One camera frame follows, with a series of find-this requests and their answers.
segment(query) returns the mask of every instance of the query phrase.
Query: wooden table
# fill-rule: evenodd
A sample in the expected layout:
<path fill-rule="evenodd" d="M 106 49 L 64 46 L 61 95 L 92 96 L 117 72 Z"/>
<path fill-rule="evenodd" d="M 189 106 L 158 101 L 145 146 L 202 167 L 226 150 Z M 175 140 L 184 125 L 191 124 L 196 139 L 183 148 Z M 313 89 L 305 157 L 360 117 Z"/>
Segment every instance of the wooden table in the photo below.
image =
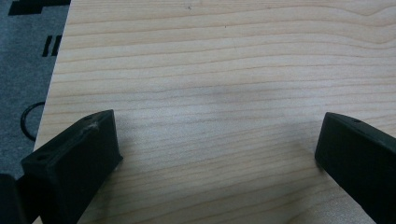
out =
<path fill-rule="evenodd" d="M 396 3 L 74 0 L 35 147 L 114 109 L 80 223 L 372 223 L 315 164 L 325 112 L 396 135 Z"/>

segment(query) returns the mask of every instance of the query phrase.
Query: gray carpet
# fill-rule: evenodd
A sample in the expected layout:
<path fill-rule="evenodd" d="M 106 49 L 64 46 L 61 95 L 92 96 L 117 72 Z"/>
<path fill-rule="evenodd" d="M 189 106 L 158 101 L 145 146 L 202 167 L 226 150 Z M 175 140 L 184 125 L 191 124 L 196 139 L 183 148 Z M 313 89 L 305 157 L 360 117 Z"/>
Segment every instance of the gray carpet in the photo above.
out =
<path fill-rule="evenodd" d="M 56 56 L 51 56 L 57 35 L 62 35 L 69 6 L 43 7 L 41 14 L 8 16 L 11 0 L 0 0 L 0 173 L 18 178 L 20 161 L 33 151 L 34 142 L 20 128 L 23 111 L 45 101 Z M 43 51 L 49 35 L 49 55 Z M 36 135 L 43 106 L 27 117 Z"/>

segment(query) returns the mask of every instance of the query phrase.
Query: wooden board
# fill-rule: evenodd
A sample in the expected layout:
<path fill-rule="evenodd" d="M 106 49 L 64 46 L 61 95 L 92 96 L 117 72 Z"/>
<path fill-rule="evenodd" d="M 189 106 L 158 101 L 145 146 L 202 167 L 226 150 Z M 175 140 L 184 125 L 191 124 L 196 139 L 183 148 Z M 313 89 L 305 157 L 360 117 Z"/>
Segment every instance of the wooden board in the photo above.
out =
<path fill-rule="evenodd" d="M 372 223 L 314 160 L 325 112 L 396 135 L 394 1 L 74 0 L 35 148 L 114 109 L 80 223 Z"/>

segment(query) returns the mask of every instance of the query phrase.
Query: light wood surface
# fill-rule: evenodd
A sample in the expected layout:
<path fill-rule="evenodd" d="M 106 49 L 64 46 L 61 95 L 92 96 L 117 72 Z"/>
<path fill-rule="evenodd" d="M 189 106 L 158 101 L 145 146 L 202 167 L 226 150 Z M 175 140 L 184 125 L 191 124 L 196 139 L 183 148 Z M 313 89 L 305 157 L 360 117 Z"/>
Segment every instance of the light wood surface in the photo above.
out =
<path fill-rule="evenodd" d="M 315 164 L 325 112 L 396 135 L 395 1 L 74 0 L 35 148 L 114 109 L 80 223 L 373 223 Z"/>

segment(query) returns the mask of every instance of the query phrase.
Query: wood grain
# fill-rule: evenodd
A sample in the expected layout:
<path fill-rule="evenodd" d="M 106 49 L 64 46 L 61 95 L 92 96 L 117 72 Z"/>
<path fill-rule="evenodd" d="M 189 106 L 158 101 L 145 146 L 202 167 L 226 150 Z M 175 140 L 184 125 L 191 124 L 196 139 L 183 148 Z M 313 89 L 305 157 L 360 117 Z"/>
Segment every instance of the wood grain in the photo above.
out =
<path fill-rule="evenodd" d="M 325 112 L 396 135 L 394 1 L 74 0 L 35 148 L 114 109 L 80 223 L 373 223 L 315 164 Z"/>

